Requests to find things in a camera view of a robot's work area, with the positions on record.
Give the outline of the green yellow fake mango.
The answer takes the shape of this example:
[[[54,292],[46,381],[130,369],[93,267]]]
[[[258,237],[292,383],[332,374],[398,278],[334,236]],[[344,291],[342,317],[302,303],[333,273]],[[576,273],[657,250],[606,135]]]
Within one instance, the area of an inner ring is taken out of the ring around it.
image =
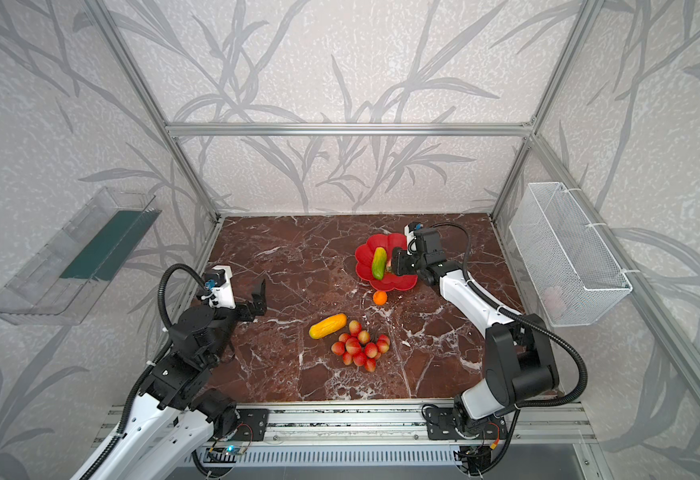
[[[388,253],[384,247],[377,247],[373,254],[371,272],[375,280],[382,281],[387,272]]]

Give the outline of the small fake orange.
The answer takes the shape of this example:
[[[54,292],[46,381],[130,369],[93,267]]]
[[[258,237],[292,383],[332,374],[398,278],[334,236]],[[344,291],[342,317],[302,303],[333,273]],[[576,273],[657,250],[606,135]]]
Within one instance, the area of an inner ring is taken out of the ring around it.
[[[388,300],[388,295],[385,291],[376,291],[373,295],[373,302],[378,305],[384,305]]]

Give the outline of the fake red grape bunch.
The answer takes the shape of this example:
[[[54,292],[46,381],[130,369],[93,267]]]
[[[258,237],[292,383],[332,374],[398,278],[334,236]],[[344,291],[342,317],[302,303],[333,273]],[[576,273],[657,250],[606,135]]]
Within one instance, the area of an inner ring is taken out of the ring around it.
[[[359,321],[348,324],[348,331],[339,335],[330,351],[337,355],[345,366],[355,365],[367,372],[375,372],[380,358],[391,347],[391,339],[386,334],[373,337]]]

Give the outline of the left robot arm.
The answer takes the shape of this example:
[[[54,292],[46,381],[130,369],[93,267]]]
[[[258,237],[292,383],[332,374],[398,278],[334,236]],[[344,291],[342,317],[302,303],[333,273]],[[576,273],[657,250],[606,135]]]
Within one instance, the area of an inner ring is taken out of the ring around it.
[[[197,284],[198,303],[172,320],[166,290],[178,271]],[[116,426],[74,478],[165,479],[186,457],[206,479],[225,475],[223,467],[204,466],[199,450],[210,439],[232,438],[244,423],[236,402],[207,383],[224,364],[235,328],[267,311],[264,283],[238,302],[231,279],[227,266],[199,274],[176,263],[164,271],[156,303],[166,342],[131,387]]]

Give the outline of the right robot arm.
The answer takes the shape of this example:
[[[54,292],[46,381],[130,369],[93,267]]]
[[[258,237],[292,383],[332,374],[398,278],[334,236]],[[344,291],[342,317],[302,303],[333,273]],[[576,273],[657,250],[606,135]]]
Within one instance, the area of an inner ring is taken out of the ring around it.
[[[549,330],[541,317],[508,307],[481,286],[468,271],[470,244],[460,262],[449,259],[438,228],[408,224],[405,245],[393,249],[391,268],[396,275],[415,275],[434,288],[484,338],[483,379],[454,400],[454,416],[461,429],[512,411],[562,406],[579,399],[589,383],[579,352]],[[577,382],[561,397],[539,399],[559,385],[554,346],[573,360]]]

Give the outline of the red flower-shaped fruit bowl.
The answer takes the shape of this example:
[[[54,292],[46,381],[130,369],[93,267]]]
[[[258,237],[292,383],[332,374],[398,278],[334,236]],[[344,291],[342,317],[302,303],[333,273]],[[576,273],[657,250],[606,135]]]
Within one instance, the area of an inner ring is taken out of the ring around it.
[[[396,247],[404,248],[403,234],[374,234],[355,250],[358,277],[375,290],[409,291],[417,283],[416,275],[396,275],[392,270],[392,254]]]

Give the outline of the green circuit board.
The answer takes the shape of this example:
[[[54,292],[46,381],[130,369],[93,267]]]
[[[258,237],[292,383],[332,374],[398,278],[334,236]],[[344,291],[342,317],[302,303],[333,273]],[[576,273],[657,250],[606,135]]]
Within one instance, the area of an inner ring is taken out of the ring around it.
[[[205,461],[208,463],[236,463],[246,453],[244,446],[227,445],[224,447],[209,448],[205,453]]]

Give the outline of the pink object in basket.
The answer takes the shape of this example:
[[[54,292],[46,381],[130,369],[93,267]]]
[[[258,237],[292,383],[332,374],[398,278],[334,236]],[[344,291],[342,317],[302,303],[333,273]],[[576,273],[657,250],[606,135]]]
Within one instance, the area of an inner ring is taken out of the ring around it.
[[[546,288],[541,295],[541,300],[551,319],[561,318],[567,310],[564,290],[561,286],[556,285]]]

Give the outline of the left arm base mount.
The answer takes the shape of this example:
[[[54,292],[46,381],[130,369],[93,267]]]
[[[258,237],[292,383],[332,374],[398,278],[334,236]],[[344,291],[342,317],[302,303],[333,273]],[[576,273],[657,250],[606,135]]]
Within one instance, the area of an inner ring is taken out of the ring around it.
[[[214,440],[261,442],[265,438],[270,411],[266,408],[227,410],[213,421]]]

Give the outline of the clear acrylic wall shelf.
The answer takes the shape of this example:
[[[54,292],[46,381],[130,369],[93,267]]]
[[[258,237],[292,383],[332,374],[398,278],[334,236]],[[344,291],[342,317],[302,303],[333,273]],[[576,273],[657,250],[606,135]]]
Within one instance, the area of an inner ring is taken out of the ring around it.
[[[0,319],[81,324],[160,214],[154,194],[101,188],[0,289]]]

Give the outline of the aluminium front rail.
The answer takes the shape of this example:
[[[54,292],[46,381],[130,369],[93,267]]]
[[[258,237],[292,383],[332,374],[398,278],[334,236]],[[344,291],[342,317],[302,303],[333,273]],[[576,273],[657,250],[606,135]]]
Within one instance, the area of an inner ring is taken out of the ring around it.
[[[512,416],[491,417],[478,433],[459,433],[451,399],[242,403],[245,425],[234,439],[265,446],[580,444],[597,441],[579,403],[525,409],[514,430]]]

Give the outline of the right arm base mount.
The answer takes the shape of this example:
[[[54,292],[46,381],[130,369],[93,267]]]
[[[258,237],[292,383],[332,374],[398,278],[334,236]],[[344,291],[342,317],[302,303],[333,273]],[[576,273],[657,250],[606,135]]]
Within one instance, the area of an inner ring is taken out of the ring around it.
[[[491,443],[507,436],[504,419],[489,416],[475,420],[457,412],[454,407],[426,403],[420,408],[429,440],[478,440]]]

